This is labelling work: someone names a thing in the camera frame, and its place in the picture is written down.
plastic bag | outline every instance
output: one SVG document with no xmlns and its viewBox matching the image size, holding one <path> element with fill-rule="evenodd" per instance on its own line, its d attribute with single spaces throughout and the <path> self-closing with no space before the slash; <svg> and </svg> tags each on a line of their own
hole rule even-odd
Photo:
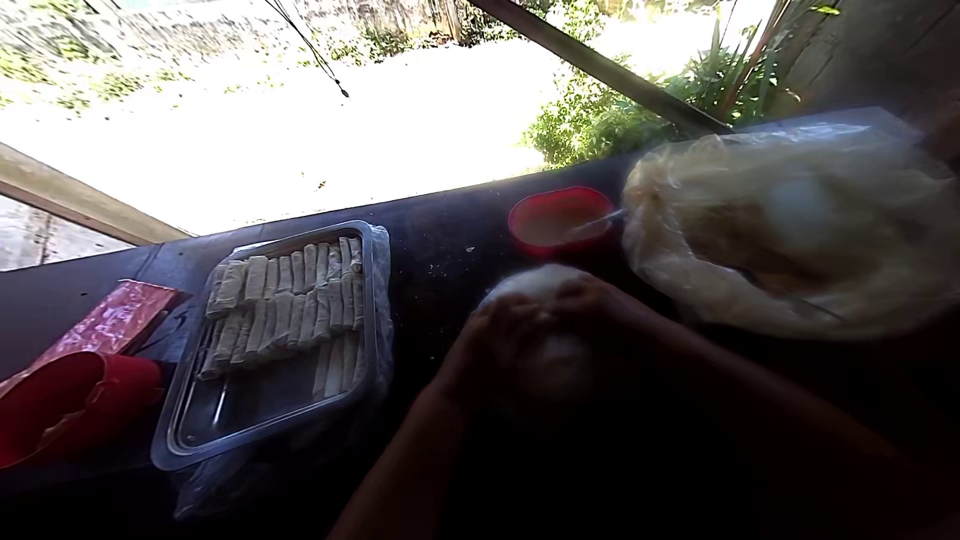
<svg viewBox="0 0 960 540">
<path fill-rule="evenodd" d="M 705 321 L 781 337 L 897 334 L 953 305 L 952 173 L 892 115 L 841 114 L 644 156 L 623 192 L 633 270 Z"/>
<path fill-rule="evenodd" d="M 368 396 L 341 414 L 324 413 L 302 428 L 215 455 L 172 474 L 180 494 L 174 518 L 184 520 L 235 510 L 275 493 L 356 446 L 387 397 L 394 375 L 394 323 L 390 318 L 390 235 L 371 227 L 375 288 L 376 378 Z"/>
</svg>

red container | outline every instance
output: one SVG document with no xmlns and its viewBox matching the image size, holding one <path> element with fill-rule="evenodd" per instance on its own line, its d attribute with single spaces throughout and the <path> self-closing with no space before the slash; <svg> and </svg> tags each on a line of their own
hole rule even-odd
<svg viewBox="0 0 960 540">
<path fill-rule="evenodd" d="M 546 236 L 559 238 L 559 229 L 569 230 L 583 225 L 607 215 L 614 209 L 610 199 L 596 189 L 567 187 L 531 195 L 516 203 L 510 210 L 507 223 L 510 234 L 521 250 L 534 257 L 548 258 L 560 252 L 584 249 L 596 244 L 610 233 L 612 225 L 608 222 L 588 238 L 558 242 L 538 241 L 543 238 L 535 238 L 540 235 L 531 231 L 542 233 L 545 228 Z"/>
<path fill-rule="evenodd" d="M 53 360 L 0 398 L 0 469 L 100 446 L 162 393 L 160 370 L 145 358 L 84 352 Z"/>
</svg>

rectangular tray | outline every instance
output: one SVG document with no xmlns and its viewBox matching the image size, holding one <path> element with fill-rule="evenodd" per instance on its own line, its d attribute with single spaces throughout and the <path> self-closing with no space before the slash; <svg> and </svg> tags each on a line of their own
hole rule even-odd
<svg viewBox="0 0 960 540">
<path fill-rule="evenodd" d="M 151 448 L 156 467 L 164 471 L 186 467 L 303 422 L 335 414 L 355 405 L 368 393 L 376 369 L 373 301 L 376 291 L 373 290 L 370 224 L 347 221 L 241 250 L 224 261 L 256 255 L 271 258 L 290 255 L 306 244 L 335 243 L 340 236 L 360 237 L 363 242 L 366 316 L 362 338 L 367 371 L 360 384 L 344 394 L 314 401 L 312 390 L 319 346 L 250 371 L 228 373 L 215 380 L 198 380 L 203 352 L 214 326 L 214 321 L 203 318 L 199 327 L 191 332 L 160 413 Z M 212 286 L 211 273 L 200 301 L 202 317 Z"/>
</svg>

uncooked spring roll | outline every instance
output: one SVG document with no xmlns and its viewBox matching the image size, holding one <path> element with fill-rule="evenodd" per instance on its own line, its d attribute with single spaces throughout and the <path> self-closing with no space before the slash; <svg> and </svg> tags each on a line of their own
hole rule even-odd
<svg viewBox="0 0 960 540">
<path fill-rule="evenodd" d="M 350 271 L 350 241 L 345 237 L 340 237 L 340 275 L 344 276 Z"/>
<path fill-rule="evenodd" d="M 303 326 L 303 306 L 305 304 L 305 294 L 298 294 L 294 297 L 293 306 L 290 308 L 290 333 L 287 335 L 288 348 L 295 348 L 300 344 L 300 328 Z"/>
<path fill-rule="evenodd" d="M 357 365 L 357 332 L 344 334 L 344 376 L 340 381 L 340 391 L 346 392 L 353 387 L 353 377 Z"/>
<path fill-rule="evenodd" d="M 353 369 L 353 386 L 356 386 L 361 380 L 363 380 L 364 374 L 367 372 L 367 357 L 364 354 L 363 333 L 360 333 L 357 336 L 357 361 L 356 366 Z"/>
<path fill-rule="evenodd" d="M 290 292 L 294 290 L 294 267 L 290 258 L 283 256 L 280 258 L 280 280 L 276 286 L 276 292 Z"/>
<path fill-rule="evenodd" d="M 341 326 L 345 329 L 353 328 L 353 280 L 357 277 L 353 272 L 347 272 L 340 280 L 340 296 L 344 302 L 344 315 Z"/>
<path fill-rule="evenodd" d="M 304 292 L 317 286 L 317 245 L 303 246 L 303 288 Z"/>
<path fill-rule="evenodd" d="M 349 238 L 350 244 L 350 272 L 363 273 L 363 242 L 360 238 Z"/>
<path fill-rule="evenodd" d="M 276 304 L 276 322 L 274 338 L 270 342 L 275 349 L 281 349 L 287 346 L 287 338 L 290 337 L 290 316 L 293 312 L 294 294 L 278 293 L 273 302 Z"/>
<path fill-rule="evenodd" d="M 317 372 L 313 376 L 313 399 L 321 400 L 326 392 L 326 372 L 330 369 L 330 353 L 333 351 L 333 342 L 325 341 L 317 354 Z"/>
<path fill-rule="evenodd" d="M 221 369 L 227 367 L 230 357 L 233 356 L 233 347 L 237 344 L 237 336 L 240 335 L 240 327 L 243 326 L 243 315 L 243 309 L 234 309 L 224 323 L 220 341 L 217 342 L 217 352 L 213 355 L 213 361 Z"/>
<path fill-rule="evenodd" d="M 230 355 L 230 368 L 243 365 L 244 354 L 247 352 L 247 342 L 250 341 L 250 330 L 253 327 L 254 315 L 254 306 L 250 306 L 244 311 L 243 323 L 240 324 L 240 334 L 237 335 L 236 345 L 233 346 L 233 354 Z"/>
<path fill-rule="evenodd" d="M 263 284 L 263 298 L 270 300 L 276 295 L 276 288 L 280 283 L 280 261 L 271 258 L 267 261 L 267 282 Z"/>
<path fill-rule="evenodd" d="M 317 290 L 317 320 L 314 322 L 313 326 L 313 339 L 314 341 L 322 341 L 329 339 L 332 334 L 330 331 L 330 286 L 333 283 L 328 283 L 326 286 L 316 289 Z"/>
<path fill-rule="evenodd" d="M 253 304 L 263 298 L 263 288 L 267 284 L 266 257 L 256 255 L 247 259 L 247 285 L 244 287 L 244 303 Z"/>
<path fill-rule="evenodd" d="M 294 294 L 303 294 L 306 292 L 306 283 L 303 282 L 303 272 L 306 271 L 303 264 L 303 252 L 295 251 L 290 255 L 290 265 L 294 271 Z"/>
<path fill-rule="evenodd" d="M 339 281 L 343 275 L 343 267 L 340 260 L 340 245 L 331 244 L 330 254 L 326 258 L 326 280 L 328 282 Z"/>
<path fill-rule="evenodd" d="M 353 277 L 353 329 L 361 331 L 363 329 L 363 306 L 365 304 L 363 296 L 363 276 Z"/>
<path fill-rule="evenodd" d="M 269 300 L 260 300 L 253 307 L 253 325 L 250 326 L 250 337 L 247 338 L 247 349 L 243 355 L 245 364 L 253 365 L 259 354 L 263 332 L 267 327 L 267 304 L 269 303 Z"/>
<path fill-rule="evenodd" d="M 267 318 L 265 320 L 263 337 L 260 338 L 260 347 L 257 349 L 256 355 L 264 360 L 269 360 L 273 359 L 272 352 L 274 351 L 270 344 L 273 342 L 274 331 L 276 330 L 276 296 L 267 301 Z"/>
<path fill-rule="evenodd" d="M 232 260 L 227 264 L 224 280 L 217 289 L 217 298 L 213 301 L 214 311 L 225 311 L 237 307 L 243 294 L 243 285 L 247 280 L 247 263 Z"/>
<path fill-rule="evenodd" d="M 206 299 L 206 318 L 216 319 L 226 316 L 225 311 L 217 311 L 213 308 L 213 303 L 217 300 L 217 291 L 224 282 L 224 274 L 227 272 L 227 264 L 222 262 L 213 269 L 213 285 L 210 287 L 210 297 Z"/>
<path fill-rule="evenodd" d="M 217 319 L 213 324 L 213 332 L 210 333 L 209 345 L 206 346 L 206 356 L 204 356 L 204 365 L 200 367 L 200 380 L 211 380 L 220 377 L 220 368 L 214 356 L 217 354 L 217 345 L 220 343 L 220 334 L 224 331 L 224 323 L 227 319 Z"/>
<path fill-rule="evenodd" d="M 300 319 L 300 340 L 297 342 L 299 349 L 309 349 L 316 345 L 317 340 L 313 337 L 313 327 L 317 324 L 317 292 L 320 289 L 313 289 L 306 293 L 306 301 L 303 303 L 303 316 Z"/>
<path fill-rule="evenodd" d="M 330 367 L 326 370 L 326 387 L 324 390 L 325 398 L 332 398 L 339 395 L 340 386 L 344 380 L 344 338 L 338 337 L 333 340 L 333 348 L 330 350 Z"/>
<path fill-rule="evenodd" d="M 333 333 L 344 327 L 344 297 L 340 284 L 340 280 L 335 280 L 326 286 L 330 294 L 330 331 Z"/>
<path fill-rule="evenodd" d="M 317 280 L 315 285 L 320 288 L 327 283 L 326 269 L 329 265 L 330 244 L 322 242 L 317 244 Z"/>
</svg>

wire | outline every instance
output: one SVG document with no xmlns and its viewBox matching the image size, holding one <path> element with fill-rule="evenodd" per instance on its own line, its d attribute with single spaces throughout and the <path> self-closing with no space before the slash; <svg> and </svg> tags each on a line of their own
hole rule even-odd
<svg viewBox="0 0 960 540">
<path fill-rule="evenodd" d="M 290 15 L 287 14 L 287 10 L 283 7 L 283 4 L 280 3 L 280 0 L 264 0 L 268 6 L 274 9 L 283 20 L 287 21 L 287 24 L 290 25 L 294 31 L 297 32 L 298 36 L 303 39 L 303 42 L 306 43 L 307 47 L 310 47 L 310 51 L 313 52 L 313 58 L 317 60 L 317 65 L 324 71 L 327 77 L 333 81 L 338 88 L 340 88 L 340 93 L 344 94 L 344 97 L 349 98 L 350 94 L 340 85 L 340 80 L 337 79 L 336 74 L 333 73 L 333 68 L 330 67 L 330 64 L 324 60 L 324 57 L 320 56 L 320 53 L 317 52 L 317 48 L 313 46 L 313 43 L 303 35 L 303 32 L 300 31 L 300 28 L 294 24 L 294 21 L 290 18 Z"/>
</svg>

